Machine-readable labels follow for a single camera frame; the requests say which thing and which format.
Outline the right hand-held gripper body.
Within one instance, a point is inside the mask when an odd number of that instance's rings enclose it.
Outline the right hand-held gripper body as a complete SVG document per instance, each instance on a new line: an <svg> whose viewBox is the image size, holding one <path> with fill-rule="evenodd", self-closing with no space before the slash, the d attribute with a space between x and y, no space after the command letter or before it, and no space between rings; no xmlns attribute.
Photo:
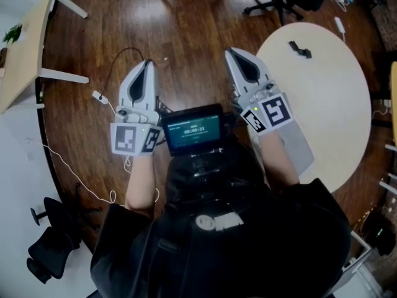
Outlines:
<svg viewBox="0 0 397 298"><path fill-rule="evenodd" d="M275 81L241 94L237 105L240 116L256 133L268 133L293 122L293 114Z"/></svg>

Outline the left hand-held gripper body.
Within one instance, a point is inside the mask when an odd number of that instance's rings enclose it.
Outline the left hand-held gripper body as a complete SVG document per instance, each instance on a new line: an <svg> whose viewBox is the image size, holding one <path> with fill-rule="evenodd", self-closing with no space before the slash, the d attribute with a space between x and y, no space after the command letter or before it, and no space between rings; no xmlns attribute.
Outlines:
<svg viewBox="0 0 397 298"><path fill-rule="evenodd" d="M119 105L110 125L112 153L125 156L152 155L162 128L155 106Z"/></svg>

